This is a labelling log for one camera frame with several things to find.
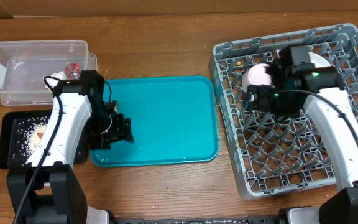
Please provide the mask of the pale green bowl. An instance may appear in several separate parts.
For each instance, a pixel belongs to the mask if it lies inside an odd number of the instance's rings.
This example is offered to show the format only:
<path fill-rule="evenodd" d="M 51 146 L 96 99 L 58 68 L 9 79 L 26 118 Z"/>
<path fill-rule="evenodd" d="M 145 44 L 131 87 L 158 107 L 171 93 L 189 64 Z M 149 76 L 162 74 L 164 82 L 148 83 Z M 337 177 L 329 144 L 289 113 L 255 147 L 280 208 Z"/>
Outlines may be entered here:
<path fill-rule="evenodd" d="M 309 53 L 311 63 L 315 65 L 316 68 L 322 68 L 322 67 L 330 67 L 331 64 L 322 56 L 310 52 Z"/>

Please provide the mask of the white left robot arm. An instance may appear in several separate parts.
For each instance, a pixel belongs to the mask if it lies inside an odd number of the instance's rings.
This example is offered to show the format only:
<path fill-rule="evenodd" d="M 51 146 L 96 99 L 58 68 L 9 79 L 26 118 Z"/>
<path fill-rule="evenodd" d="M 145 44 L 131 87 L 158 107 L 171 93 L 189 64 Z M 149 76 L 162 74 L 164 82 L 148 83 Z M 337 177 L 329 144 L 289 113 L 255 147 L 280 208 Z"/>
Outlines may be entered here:
<path fill-rule="evenodd" d="M 112 143 L 134 141 L 131 121 L 117 102 L 103 100 L 109 86 L 96 70 L 83 70 L 74 80 L 43 78 L 53 95 L 53 108 L 35 152 L 22 167 L 10 169 L 7 187 L 14 223 L 115 222 L 109 210 L 90 207 L 73 171 L 82 139 L 88 149 L 108 150 Z"/>

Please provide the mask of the pink bowl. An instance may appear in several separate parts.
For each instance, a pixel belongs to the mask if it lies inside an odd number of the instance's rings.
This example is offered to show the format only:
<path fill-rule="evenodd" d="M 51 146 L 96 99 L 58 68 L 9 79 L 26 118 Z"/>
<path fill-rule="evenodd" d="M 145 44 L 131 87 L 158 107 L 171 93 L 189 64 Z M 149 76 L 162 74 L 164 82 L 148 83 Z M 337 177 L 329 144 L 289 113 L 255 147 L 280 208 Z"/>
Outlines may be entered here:
<path fill-rule="evenodd" d="M 267 73 L 270 65 L 266 63 L 259 63 L 248 69 L 242 77 L 242 88 L 247 92 L 247 87 L 250 85 L 271 85 L 272 78 Z"/>

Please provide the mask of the white tissue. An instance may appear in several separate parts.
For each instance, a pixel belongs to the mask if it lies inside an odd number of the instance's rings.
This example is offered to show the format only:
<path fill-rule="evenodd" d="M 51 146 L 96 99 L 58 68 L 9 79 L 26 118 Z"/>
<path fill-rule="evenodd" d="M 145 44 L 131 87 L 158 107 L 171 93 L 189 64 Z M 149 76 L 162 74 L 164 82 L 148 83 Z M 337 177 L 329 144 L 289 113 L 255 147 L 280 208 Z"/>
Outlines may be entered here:
<path fill-rule="evenodd" d="M 63 71 L 44 76 L 45 88 L 52 90 L 57 86 L 60 80 L 66 80 L 66 79 L 67 79 L 67 75 Z"/>

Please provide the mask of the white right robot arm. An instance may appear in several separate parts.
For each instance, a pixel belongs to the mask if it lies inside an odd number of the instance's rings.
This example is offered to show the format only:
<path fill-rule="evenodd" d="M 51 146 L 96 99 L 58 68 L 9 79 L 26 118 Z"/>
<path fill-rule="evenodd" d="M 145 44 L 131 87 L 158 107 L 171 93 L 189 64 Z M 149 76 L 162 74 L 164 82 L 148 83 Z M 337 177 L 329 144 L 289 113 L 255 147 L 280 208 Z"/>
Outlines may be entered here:
<path fill-rule="evenodd" d="M 317 67 L 305 44 L 289 45 L 258 70 L 246 72 L 244 107 L 275 116 L 294 117 L 299 110 L 312 120 L 333 166 L 338 192 L 320 207 L 279 211 L 275 223 L 358 223 L 358 122 L 339 72 Z"/>

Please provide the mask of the red snack wrapper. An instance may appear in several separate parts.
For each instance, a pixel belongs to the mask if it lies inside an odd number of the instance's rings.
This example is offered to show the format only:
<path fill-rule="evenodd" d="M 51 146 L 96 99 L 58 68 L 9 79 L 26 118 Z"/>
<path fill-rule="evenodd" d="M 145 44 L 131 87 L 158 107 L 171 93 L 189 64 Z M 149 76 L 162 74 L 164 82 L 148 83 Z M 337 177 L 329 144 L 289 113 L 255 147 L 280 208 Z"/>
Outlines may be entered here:
<path fill-rule="evenodd" d="M 68 63 L 65 67 L 67 79 L 79 79 L 80 65 L 78 63 Z"/>

